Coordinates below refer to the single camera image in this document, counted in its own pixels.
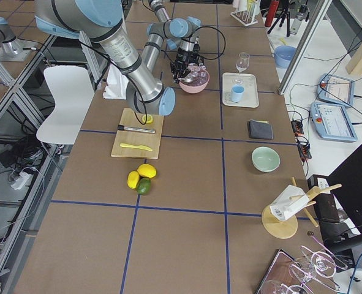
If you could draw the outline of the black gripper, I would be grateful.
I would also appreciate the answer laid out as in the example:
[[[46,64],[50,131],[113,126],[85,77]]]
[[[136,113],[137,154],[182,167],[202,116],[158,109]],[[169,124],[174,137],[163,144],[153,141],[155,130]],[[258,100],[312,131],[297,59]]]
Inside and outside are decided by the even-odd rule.
[[[189,64],[196,63],[198,63],[198,50],[186,51],[179,48],[175,60],[170,62],[173,82],[179,83],[190,73]]]

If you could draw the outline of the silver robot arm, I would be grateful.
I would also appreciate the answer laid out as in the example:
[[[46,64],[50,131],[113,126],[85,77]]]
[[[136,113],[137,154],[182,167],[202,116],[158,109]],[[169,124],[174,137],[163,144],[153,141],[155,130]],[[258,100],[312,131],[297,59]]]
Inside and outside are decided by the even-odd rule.
[[[123,28],[121,1],[36,1],[37,27],[47,34],[78,39],[84,32],[90,41],[100,44],[115,67],[128,79],[126,100],[136,113],[169,115],[176,96],[152,74],[162,44],[178,51],[172,65],[174,81],[186,76],[189,58],[201,21],[194,17],[171,19],[163,1],[150,1],[159,22],[148,27],[148,41],[139,53]]]
[[[147,35],[160,36],[171,50],[192,52],[198,44],[196,31],[201,27],[201,21],[194,17],[171,19],[164,3],[165,1],[148,1],[149,8],[155,13],[159,22],[148,26]]]

